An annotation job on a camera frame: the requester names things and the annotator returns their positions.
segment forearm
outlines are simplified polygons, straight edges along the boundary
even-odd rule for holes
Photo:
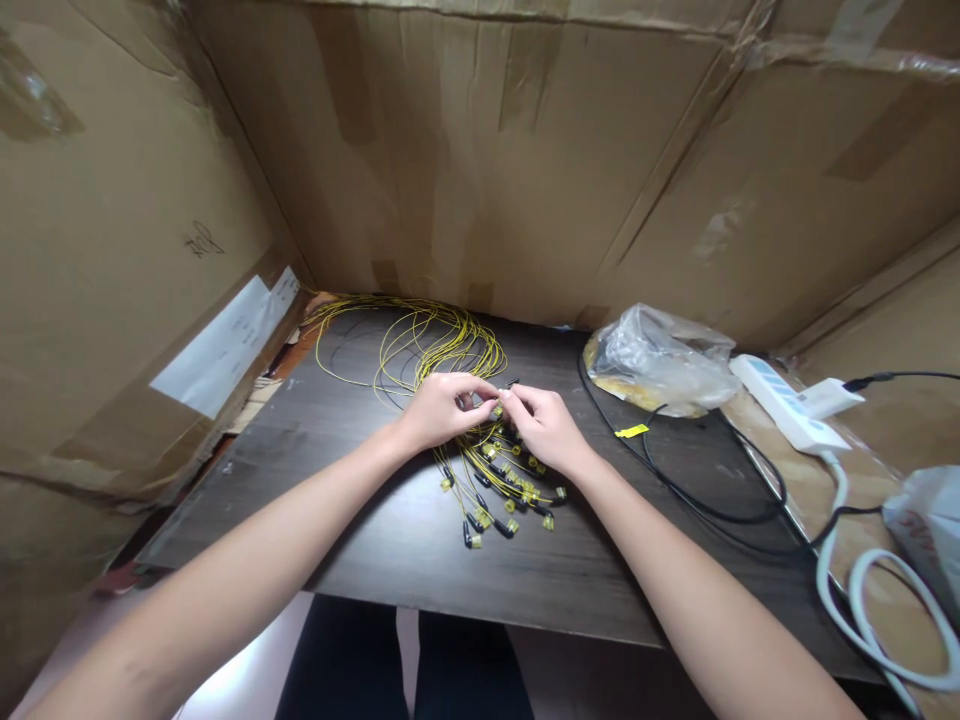
[[[796,638],[609,463],[591,454],[571,479],[718,717],[862,717]]]
[[[91,716],[170,717],[290,602],[408,456],[385,428],[257,512],[125,618],[35,717],[71,716],[78,698]]]

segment cardboard wall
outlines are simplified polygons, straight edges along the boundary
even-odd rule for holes
[[[770,350],[957,212],[960,84],[755,62],[638,234],[612,305],[639,296]]]
[[[167,3],[6,2],[0,78],[5,714],[140,524],[118,508],[190,477],[298,308],[215,417],[151,382],[255,278],[310,275]]]
[[[193,15],[325,289],[769,350],[960,209],[946,9],[347,5]]]
[[[5,11],[5,71],[47,91],[0,95],[0,471],[149,501],[211,427],[150,382],[297,256],[164,3]]]
[[[808,383],[875,372],[933,370],[960,374],[960,220],[949,223],[911,261],[848,299],[849,316],[796,357]],[[933,262],[929,254],[936,252]],[[898,277],[899,283],[891,282]],[[888,465],[903,475],[957,464],[960,383],[901,378],[875,383],[867,403],[838,416]]]
[[[775,39],[812,40],[861,60],[874,49],[956,60],[958,29],[953,0],[785,0],[772,23]]]
[[[655,198],[648,180],[730,39],[712,16],[681,35],[311,3],[195,10],[325,289],[545,324],[598,316],[598,269],[639,227],[634,206]]]

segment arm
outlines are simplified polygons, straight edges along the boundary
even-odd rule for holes
[[[590,448],[559,395],[515,385],[500,397],[530,451],[596,511],[717,717],[863,717],[753,595]]]
[[[458,400],[488,398],[462,410]],[[418,452],[489,417],[496,388],[434,374],[396,422],[304,480],[186,565],[80,660],[32,719],[169,718],[290,602],[340,533]]]

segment yellow tag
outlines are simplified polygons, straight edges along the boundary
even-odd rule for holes
[[[640,433],[645,433],[649,430],[646,425],[634,425],[632,428],[627,428],[626,430],[617,430],[614,433],[617,437],[636,437]]]

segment white plastic bag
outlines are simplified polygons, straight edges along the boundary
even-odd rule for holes
[[[634,305],[593,334],[583,350],[597,387],[672,417],[699,417],[740,389],[727,367],[736,343],[699,323]]]
[[[883,522],[960,628],[960,466],[911,474],[883,504]]]

